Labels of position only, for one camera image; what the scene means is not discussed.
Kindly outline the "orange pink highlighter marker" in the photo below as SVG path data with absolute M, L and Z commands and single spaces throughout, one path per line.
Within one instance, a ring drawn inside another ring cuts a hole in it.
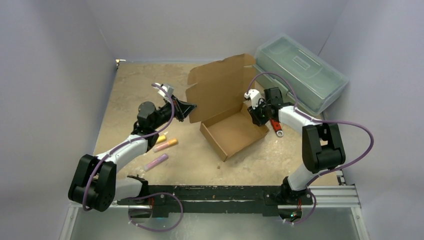
M 169 147 L 172 147 L 172 146 L 174 146 L 174 145 L 176 145 L 176 144 L 178 144 L 178 140 L 177 140 L 176 138 L 173 138 L 173 139 L 171 139 L 171 140 L 168 140 L 167 142 L 164 142 L 164 143 L 161 143 L 161 144 L 159 144 L 159 145 L 155 146 L 155 147 L 153 148 L 153 151 L 154 151 L 155 153 L 157 153 L 157 152 L 160 152 L 160 151 L 162 151 L 162 150 L 164 150 L 164 149 L 167 149 L 167 148 L 169 148 Z

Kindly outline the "brown cardboard box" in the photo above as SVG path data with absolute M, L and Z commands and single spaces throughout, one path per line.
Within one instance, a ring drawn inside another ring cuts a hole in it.
M 269 132 L 253 124 L 244 94 L 256 75 L 255 58 L 243 53 L 192 68 L 187 77 L 186 100 L 196 108 L 191 123 L 225 162 Z

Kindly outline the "yellow highlighter marker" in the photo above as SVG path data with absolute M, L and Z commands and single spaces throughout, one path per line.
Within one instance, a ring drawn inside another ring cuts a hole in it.
M 156 140 L 156 144 L 165 142 L 166 140 L 167 140 L 167 137 L 165 135 L 160 135 Z

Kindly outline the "purple highlighter marker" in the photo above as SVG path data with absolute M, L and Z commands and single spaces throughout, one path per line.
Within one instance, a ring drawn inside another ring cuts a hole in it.
M 162 162 L 166 161 L 169 158 L 168 154 L 162 154 L 161 156 L 157 157 L 156 159 L 154 159 L 153 161 L 151 161 L 150 163 L 146 164 L 143 167 L 143 170 L 145 172 L 150 171 L 151 169 L 153 169 L 154 167 L 156 167 L 157 165 L 161 164 Z

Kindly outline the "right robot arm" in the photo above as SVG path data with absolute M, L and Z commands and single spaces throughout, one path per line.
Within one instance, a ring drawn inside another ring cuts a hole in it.
M 250 89 L 244 98 L 251 102 L 248 112 L 252 122 L 261 127 L 275 121 L 291 127 L 301 134 L 302 164 L 294 173 L 283 179 L 278 193 L 270 198 L 278 203 L 295 204 L 305 196 L 311 180 L 327 170 L 333 170 L 346 161 L 346 153 L 336 123 L 321 123 L 298 110 L 294 104 L 284 102 L 279 88 L 265 89 L 264 96 Z

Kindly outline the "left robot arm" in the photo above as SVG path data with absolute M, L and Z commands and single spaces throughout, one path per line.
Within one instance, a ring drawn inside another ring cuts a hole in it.
M 131 199 L 138 205 L 149 199 L 149 183 L 138 175 L 118 180 L 117 173 L 132 160 L 150 151 L 158 141 L 157 128 L 169 121 L 182 122 L 196 109 L 196 104 L 172 96 L 162 107 L 150 101 L 138 107 L 137 120 L 130 135 L 120 144 L 98 155 L 83 155 L 68 190 L 68 199 L 82 204 L 85 210 L 103 212 L 114 201 Z

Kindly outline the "translucent green plastic toolbox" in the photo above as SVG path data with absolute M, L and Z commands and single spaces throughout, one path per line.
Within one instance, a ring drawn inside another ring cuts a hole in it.
M 343 92 L 349 80 L 313 52 L 286 34 L 260 45 L 255 52 L 256 81 L 278 87 L 286 102 L 319 116 Z

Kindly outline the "red handled adjustable wrench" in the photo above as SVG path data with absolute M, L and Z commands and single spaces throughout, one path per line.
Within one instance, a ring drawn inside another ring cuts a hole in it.
M 275 134 L 279 138 L 282 138 L 284 136 L 284 133 L 283 133 L 283 130 L 282 130 L 280 123 L 278 121 L 275 121 L 274 119 L 270 119 L 270 123 L 271 123 L 271 126 L 272 126 Z

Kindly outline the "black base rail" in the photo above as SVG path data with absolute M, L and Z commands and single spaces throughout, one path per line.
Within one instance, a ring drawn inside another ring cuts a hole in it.
M 170 213 L 261 214 L 277 217 L 284 209 L 296 210 L 298 204 L 313 205 L 312 196 L 301 192 L 283 199 L 279 185 L 150 185 L 151 200 L 119 200 L 120 206 L 134 208 L 152 204 L 153 217 L 166 218 Z

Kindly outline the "aluminium frame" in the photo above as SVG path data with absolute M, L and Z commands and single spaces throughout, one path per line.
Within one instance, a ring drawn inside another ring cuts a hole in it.
M 283 209 L 279 216 L 241 213 L 169 213 L 118 205 L 104 212 L 69 206 L 62 240 L 367 240 L 354 186 L 312 186 L 312 206 Z

